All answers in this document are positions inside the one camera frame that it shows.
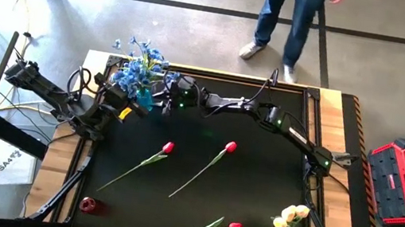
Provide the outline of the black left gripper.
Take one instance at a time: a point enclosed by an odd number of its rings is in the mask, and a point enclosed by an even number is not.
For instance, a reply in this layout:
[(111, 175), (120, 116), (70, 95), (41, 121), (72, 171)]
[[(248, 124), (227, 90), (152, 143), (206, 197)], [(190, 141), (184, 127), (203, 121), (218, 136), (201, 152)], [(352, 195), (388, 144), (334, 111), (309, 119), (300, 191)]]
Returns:
[(95, 74), (94, 81), (98, 85), (99, 106), (109, 111), (117, 120), (124, 121), (132, 111), (143, 118), (149, 114), (147, 108), (140, 106), (134, 101), (131, 102), (128, 94), (119, 86), (109, 82), (102, 73)]

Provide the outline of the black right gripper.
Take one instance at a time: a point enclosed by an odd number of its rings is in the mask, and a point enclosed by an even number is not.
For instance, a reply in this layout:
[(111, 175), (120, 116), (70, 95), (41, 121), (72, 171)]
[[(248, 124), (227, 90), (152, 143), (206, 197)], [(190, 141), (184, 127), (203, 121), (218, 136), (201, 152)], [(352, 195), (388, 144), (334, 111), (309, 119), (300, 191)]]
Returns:
[(159, 80), (152, 84), (152, 91), (173, 93), (172, 99), (162, 101), (162, 114), (171, 115), (172, 108), (201, 107), (203, 92), (191, 76), (180, 75), (175, 82)]

